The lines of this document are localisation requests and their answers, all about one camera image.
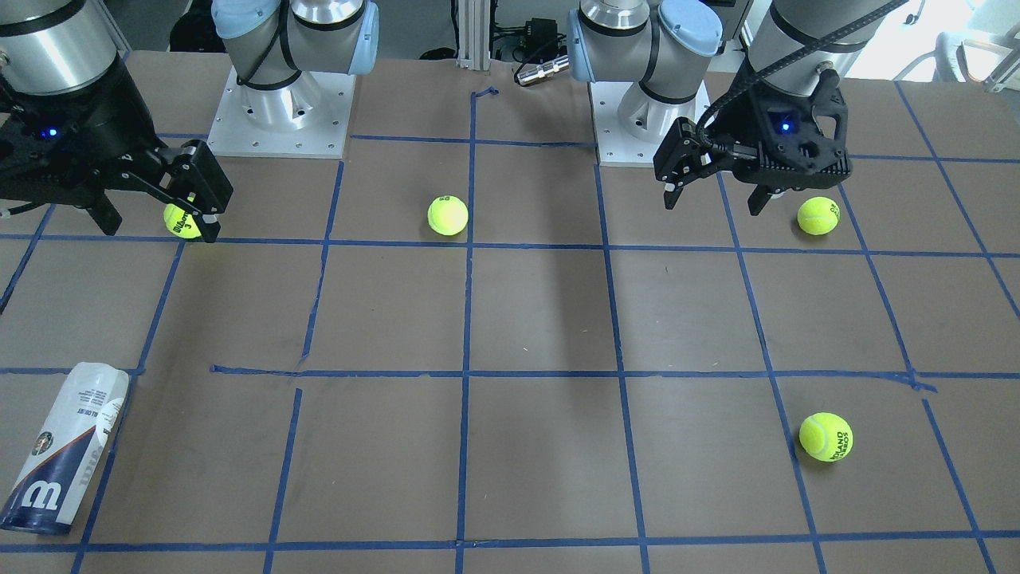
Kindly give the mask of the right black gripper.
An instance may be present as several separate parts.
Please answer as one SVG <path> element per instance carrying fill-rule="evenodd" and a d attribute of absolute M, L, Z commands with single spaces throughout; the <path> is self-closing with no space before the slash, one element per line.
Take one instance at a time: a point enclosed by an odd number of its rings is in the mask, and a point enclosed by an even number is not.
<path fill-rule="evenodd" d="M 2 80 L 2 198 L 78 206 L 106 236 L 123 217 L 106 190 L 135 191 L 193 217 L 215 243 L 233 186 L 207 142 L 167 147 L 149 109 L 114 57 L 98 80 L 70 92 L 39 96 Z"/>

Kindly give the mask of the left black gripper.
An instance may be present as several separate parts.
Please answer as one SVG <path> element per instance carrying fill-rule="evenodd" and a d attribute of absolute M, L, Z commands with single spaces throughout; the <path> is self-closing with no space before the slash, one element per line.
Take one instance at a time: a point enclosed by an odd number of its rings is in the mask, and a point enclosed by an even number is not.
<path fill-rule="evenodd" d="M 732 171 L 740 182 L 758 184 L 747 199 L 751 217 L 788 188 L 827 189 L 844 182 L 853 168 L 846 150 L 849 110 L 842 77 L 824 70 L 808 96 L 794 96 L 766 81 L 751 86 L 718 112 L 713 139 L 678 117 L 653 153 L 653 174 L 663 182 L 666 210 L 673 210 L 686 185 Z M 735 159 L 724 145 L 750 148 L 753 159 Z"/>

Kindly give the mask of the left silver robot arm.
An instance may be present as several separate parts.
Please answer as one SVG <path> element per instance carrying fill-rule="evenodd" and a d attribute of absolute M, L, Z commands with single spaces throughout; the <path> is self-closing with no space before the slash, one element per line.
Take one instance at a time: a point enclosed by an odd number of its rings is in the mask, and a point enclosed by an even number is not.
<path fill-rule="evenodd" d="M 688 184 L 721 171 L 754 191 L 757 215 L 788 191 L 825 190 L 852 174 L 842 79 L 897 2 L 772 1 L 728 91 L 696 102 L 724 23 L 700 1 L 582 1 L 567 53 L 577 81 L 628 84 L 619 119 L 656 145 L 667 210 Z"/>

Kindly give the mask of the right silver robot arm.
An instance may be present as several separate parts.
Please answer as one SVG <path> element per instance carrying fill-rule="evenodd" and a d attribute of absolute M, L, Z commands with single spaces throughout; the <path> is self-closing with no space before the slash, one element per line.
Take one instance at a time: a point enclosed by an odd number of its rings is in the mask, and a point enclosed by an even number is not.
<path fill-rule="evenodd" d="M 347 81 L 375 66 L 371 1 L 214 1 L 232 61 L 208 140 L 178 147 L 155 131 L 107 16 L 94 1 L 2 4 L 2 217 L 72 206 L 120 228 L 109 191 L 147 194 L 218 240 L 233 186 L 219 154 L 338 157 Z"/>

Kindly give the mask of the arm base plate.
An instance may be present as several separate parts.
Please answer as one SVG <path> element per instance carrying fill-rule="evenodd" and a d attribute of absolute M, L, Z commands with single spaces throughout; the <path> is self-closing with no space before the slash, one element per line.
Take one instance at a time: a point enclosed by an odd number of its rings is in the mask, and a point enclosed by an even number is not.
<path fill-rule="evenodd" d="M 704 84 L 695 98 L 681 104 L 655 100 L 627 81 L 598 81 L 589 88 L 598 163 L 603 167 L 652 166 L 653 154 L 674 120 L 696 120 L 709 106 Z"/>
<path fill-rule="evenodd" d="M 356 80 L 305 72 L 291 86 L 260 91 L 230 70 L 207 143 L 216 156 L 342 159 Z"/>

